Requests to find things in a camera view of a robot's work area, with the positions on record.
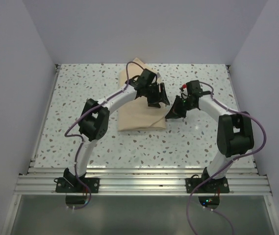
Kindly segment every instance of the polka dot surface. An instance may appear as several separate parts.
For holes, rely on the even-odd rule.
[[[211,84],[215,97],[236,109],[225,65],[149,64],[165,83],[173,104],[182,84],[200,80]],[[98,100],[118,89],[125,64],[62,64],[34,167],[73,165],[79,138],[66,138],[64,132],[81,115],[85,101]],[[167,120],[164,131],[117,131],[117,112],[110,116],[106,135],[98,141],[88,167],[206,167],[218,151],[217,123],[205,112],[192,110],[185,119]],[[78,127],[72,130],[78,133]],[[253,158],[236,161],[232,167],[254,168]]]

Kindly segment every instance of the gray wall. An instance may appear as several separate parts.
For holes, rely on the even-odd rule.
[[[55,63],[230,64],[266,0],[24,0]]]
[[[0,0],[0,232],[38,134],[54,64],[21,0]]]
[[[279,213],[279,0],[268,0],[231,66],[231,77],[240,108],[267,131],[268,143],[256,161],[268,174]]]

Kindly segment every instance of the cable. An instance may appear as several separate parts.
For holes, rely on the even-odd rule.
[[[123,89],[121,89],[121,90],[119,90],[118,92],[116,92],[115,94],[111,95],[108,99],[106,99],[106,100],[105,100],[104,102],[102,102],[101,104],[99,104],[99,105],[97,105],[97,106],[95,106],[95,107],[89,109],[86,113],[84,113],[83,115],[81,115],[81,116],[79,117],[79,119],[77,119],[77,120],[69,127],[69,129],[68,129],[68,130],[65,132],[65,134],[64,134],[65,137],[80,137],[80,138],[81,138],[81,143],[80,143],[80,145],[79,145],[79,147],[78,147],[78,149],[77,149],[77,152],[76,152],[76,154],[75,154],[74,171],[75,171],[75,177],[76,177],[77,181],[78,181],[81,185],[83,185],[83,186],[88,190],[88,193],[89,193],[88,201],[85,202],[85,204],[82,205],[82,206],[73,207],[74,210],[82,209],[82,208],[84,208],[85,206],[88,205],[88,203],[89,203],[90,200],[91,200],[91,190],[90,190],[90,188],[89,188],[83,181],[80,180],[80,178],[79,178],[79,176],[78,176],[78,174],[77,174],[77,167],[76,167],[78,154],[79,154],[79,152],[80,152],[80,150],[81,150],[81,148],[82,148],[82,145],[84,144],[84,137],[83,137],[82,135],[80,135],[80,134],[71,134],[71,135],[69,135],[69,132],[70,132],[81,120],[83,120],[88,114],[90,114],[91,112],[93,112],[93,111],[95,111],[96,109],[100,108],[102,105],[104,105],[104,104],[105,104],[106,102],[108,102],[110,99],[112,99],[113,97],[119,95],[120,93],[122,93],[122,92],[124,92],[124,91],[126,90],[126,88],[127,88],[128,85],[129,85],[129,74],[128,74],[128,66],[129,66],[129,64],[136,64],[136,65],[139,66],[142,70],[144,70],[144,68],[143,68],[140,64],[138,64],[138,63],[136,63],[136,62],[133,62],[133,61],[129,61],[129,62],[126,64],[126,77],[127,77],[126,86],[125,86]]]
[[[243,158],[243,157],[247,157],[247,156],[253,155],[253,154],[255,154],[255,153],[258,153],[261,149],[263,149],[263,147],[265,146],[266,141],[267,141],[266,131],[265,131],[264,127],[261,125],[261,123],[260,123],[257,119],[255,119],[254,117],[252,117],[252,116],[250,116],[250,115],[248,115],[248,114],[245,114],[245,113],[242,113],[242,112],[239,112],[239,111],[236,111],[236,110],[229,109],[228,107],[226,107],[225,105],[223,105],[222,103],[220,103],[219,101],[217,101],[215,98],[213,98],[214,89],[213,89],[213,87],[212,87],[210,84],[205,83],[205,82],[200,82],[200,83],[201,83],[201,84],[204,84],[204,85],[207,85],[208,87],[211,88],[211,98],[212,98],[212,100],[213,100],[216,104],[218,104],[220,107],[222,107],[222,108],[225,109],[225,110],[228,110],[230,113],[240,114],[240,115],[246,116],[246,117],[250,118],[251,120],[253,120],[253,121],[260,127],[260,129],[261,129],[261,131],[262,131],[262,134],[263,134],[263,142],[262,142],[261,146],[260,146],[258,149],[254,150],[254,151],[252,151],[252,152],[250,152],[250,153],[246,153],[246,154],[243,154],[243,155],[239,155],[239,156],[233,158],[232,161],[229,161],[224,167],[222,167],[220,170],[218,170],[216,173],[214,173],[212,176],[210,176],[210,177],[209,177],[208,179],[206,179],[205,181],[201,182],[199,185],[197,185],[197,186],[192,190],[192,192],[191,192],[190,195],[189,195],[188,202],[187,202],[187,206],[186,206],[186,217],[187,217],[187,222],[188,222],[190,228],[191,228],[191,229],[193,230],[193,232],[195,233],[195,235],[198,235],[198,233],[197,233],[197,231],[195,230],[194,226],[192,225],[192,222],[191,222],[191,220],[190,220],[190,218],[189,218],[189,210],[188,210],[189,205],[190,205],[190,202],[191,202],[191,199],[192,199],[192,195],[197,191],[197,189],[199,189],[201,186],[203,186],[203,185],[206,184],[208,181],[210,181],[211,179],[213,179],[216,175],[220,174],[223,170],[225,170],[228,166],[230,166],[235,160],[238,160],[238,159],[241,159],[241,158]],[[231,228],[232,228],[232,235],[235,235],[235,230],[234,230],[234,226],[233,226],[232,222],[231,222],[227,217],[225,217],[222,213],[220,213],[220,212],[218,212],[218,211],[215,211],[215,212],[216,212],[217,214],[219,214],[220,216],[224,217],[224,218],[228,221],[228,223],[230,224],[230,226],[231,226]]]

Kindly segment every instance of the cloth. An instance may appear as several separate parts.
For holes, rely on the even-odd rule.
[[[155,73],[156,71],[149,68],[138,58],[133,60],[142,67],[149,69]],[[142,69],[136,64],[129,64],[129,78],[140,75]],[[120,87],[127,80],[126,70],[120,72]],[[147,98],[139,97],[131,102],[126,103],[118,109],[118,131],[146,131],[146,130],[164,130],[166,129],[165,115],[166,109],[163,103],[160,103],[161,108],[148,107]]]

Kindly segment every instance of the floor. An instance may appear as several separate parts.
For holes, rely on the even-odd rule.
[[[215,88],[215,97],[236,109],[225,65],[149,64],[165,83],[173,103],[179,87],[200,80]],[[73,164],[78,138],[64,132],[81,114],[86,99],[115,92],[125,64],[62,64],[36,153],[34,167],[66,168]],[[164,131],[117,131],[117,112],[110,116],[106,135],[94,149],[88,167],[97,168],[203,168],[217,152],[217,123],[206,113],[192,110],[185,119],[168,120]],[[233,168],[254,168],[253,157],[238,160]]]

